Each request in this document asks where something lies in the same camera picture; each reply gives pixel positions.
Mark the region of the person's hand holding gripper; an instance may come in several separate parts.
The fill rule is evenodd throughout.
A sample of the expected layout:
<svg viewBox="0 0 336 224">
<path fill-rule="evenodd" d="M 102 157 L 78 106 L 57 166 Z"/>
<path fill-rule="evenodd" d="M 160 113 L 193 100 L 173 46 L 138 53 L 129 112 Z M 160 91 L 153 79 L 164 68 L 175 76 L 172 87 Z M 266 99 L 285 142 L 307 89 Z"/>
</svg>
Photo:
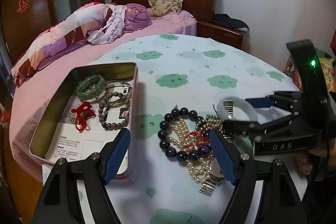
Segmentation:
<svg viewBox="0 0 336 224">
<path fill-rule="evenodd" d="M 310 175 L 313 170 L 313 163 L 309 160 L 309 156 L 311 155 L 328 159 L 327 171 L 335 171 L 335 143 L 330 143 L 329 149 L 327 149 L 325 144 L 319 144 L 314 149 L 294 155 L 298 169 L 304 175 Z"/>
</svg>

